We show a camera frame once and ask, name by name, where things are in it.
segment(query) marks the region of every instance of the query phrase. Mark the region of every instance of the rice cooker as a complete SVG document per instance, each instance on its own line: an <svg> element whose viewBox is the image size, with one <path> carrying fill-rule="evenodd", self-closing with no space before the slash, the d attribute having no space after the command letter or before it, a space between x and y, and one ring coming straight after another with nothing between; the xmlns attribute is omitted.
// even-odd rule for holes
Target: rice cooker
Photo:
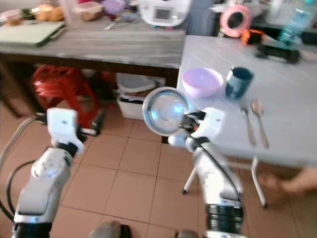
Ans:
<svg viewBox="0 0 317 238"><path fill-rule="evenodd" d="M191 0L139 0L142 19L155 26L178 26L186 19Z"/></svg>

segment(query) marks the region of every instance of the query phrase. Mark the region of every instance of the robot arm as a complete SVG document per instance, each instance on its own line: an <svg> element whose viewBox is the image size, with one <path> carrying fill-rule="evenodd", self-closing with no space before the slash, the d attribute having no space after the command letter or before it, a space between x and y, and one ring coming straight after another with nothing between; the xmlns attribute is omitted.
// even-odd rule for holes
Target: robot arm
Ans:
<svg viewBox="0 0 317 238"><path fill-rule="evenodd" d="M81 129L74 110L48 109L47 123L53 148L48 148L32 166L14 215L13 238L50 237L73 157L84 151L86 137L83 134L99 134L103 117L103 114L98 117L94 129Z"/></svg>
<svg viewBox="0 0 317 238"><path fill-rule="evenodd" d="M180 124L184 130L169 138L169 142L185 144L193 152L194 169L206 206L206 238L244 237L241 235L241 183L229 168L227 159L211 142L220 132L224 119L224 113L214 108L185 115Z"/></svg>

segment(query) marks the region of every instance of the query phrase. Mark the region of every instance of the white table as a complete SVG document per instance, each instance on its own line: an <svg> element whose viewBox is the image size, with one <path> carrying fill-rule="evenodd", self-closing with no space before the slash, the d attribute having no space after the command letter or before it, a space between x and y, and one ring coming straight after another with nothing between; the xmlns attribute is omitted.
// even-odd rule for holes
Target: white table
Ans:
<svg viewBox="0 0 317 238"><path fill-rule="evenodd" d="M254 98L263 102L262 121L270 148L262 146L258 121L252 114L257 146L250 145L239 102L226 99L223 91L205 99L187 95L200 110L214 107L226 112L214 143L229 156L252 159L257 155L260 161L292 167L317 165L317 63L301 60L291 65L253 55L254 48L242 46L238 39L187 36L177 89L184 92L181 76L190 68L210 67L225 78L233 65L247 67L255 79L244 100L248 105Z"/></svg>

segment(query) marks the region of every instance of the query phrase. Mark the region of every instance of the wooden table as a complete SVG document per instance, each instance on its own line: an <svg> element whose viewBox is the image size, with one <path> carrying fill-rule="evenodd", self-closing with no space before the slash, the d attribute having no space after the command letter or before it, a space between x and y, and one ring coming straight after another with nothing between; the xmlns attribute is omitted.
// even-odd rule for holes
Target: wooden table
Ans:
<svg viewBox="0 0 317 238"><path fill-rule="evenodd" d="M176 87L185 30L152 28L143 21L118 23L111 30L107 18L68 29L40 48L0 46L5 77L16 83L34 112L43 111L35 94L19 73L25 64L43 63L166 78Z"/></svg>

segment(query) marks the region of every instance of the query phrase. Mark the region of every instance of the tiled floor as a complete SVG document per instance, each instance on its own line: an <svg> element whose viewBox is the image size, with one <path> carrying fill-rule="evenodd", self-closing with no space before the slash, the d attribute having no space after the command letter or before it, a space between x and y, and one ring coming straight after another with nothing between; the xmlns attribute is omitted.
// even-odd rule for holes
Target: tiled floor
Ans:
<svg viewBox="0 0 317 238"><path fill-rule="evenodd" d="M22 103L16 102L26 115ZM15 120L1 107L0 146L23 119ZM37 124L19 139L0 176L0 198L10 171L38 158L50 144L47 129ZM191 154L162 145L139 120L125 119L118 108L108 109L102 135L86 142L86 152L74 160L71 178L64 187L52 238L87 238L103 221L118 220L131 226L133 238L172 238L177 229L193 229L200 235L205 213L198 179L189 194L182 187L192 169ZM294 170L261 165L289 176ZM30 166L13 182L13 201L28 179ZM246 217L244 234L250 238L317 237L317 194L290 198L265 190L269 208L260 206L248 171L237 170L244 185ZM8 238L12 224L0 214L0 237Z"/></svg>

